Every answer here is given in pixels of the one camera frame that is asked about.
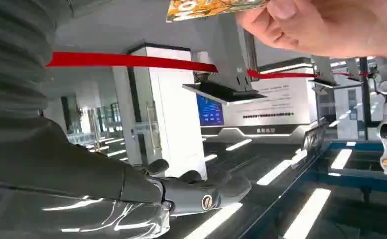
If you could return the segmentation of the person's hand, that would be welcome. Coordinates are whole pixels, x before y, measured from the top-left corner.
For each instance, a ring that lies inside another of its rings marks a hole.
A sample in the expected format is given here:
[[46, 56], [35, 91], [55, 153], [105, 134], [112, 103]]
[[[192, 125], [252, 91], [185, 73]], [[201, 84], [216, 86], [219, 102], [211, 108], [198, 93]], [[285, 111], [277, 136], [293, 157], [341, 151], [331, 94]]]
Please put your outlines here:
[[387, 0], [271, 0], [236, 13], [262, 43], [333, 58], [387, 58]]

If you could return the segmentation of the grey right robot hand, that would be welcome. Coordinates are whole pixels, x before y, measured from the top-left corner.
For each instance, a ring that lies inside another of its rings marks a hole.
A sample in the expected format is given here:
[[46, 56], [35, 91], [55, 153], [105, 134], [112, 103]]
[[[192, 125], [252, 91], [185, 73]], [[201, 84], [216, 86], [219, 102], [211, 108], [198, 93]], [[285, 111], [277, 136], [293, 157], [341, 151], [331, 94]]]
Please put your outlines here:
[[238, 203], [243, 176], [157, 178], [71, 144], [42, 117], [0, 118], [0, 239], [153, 239], [172, 216]]

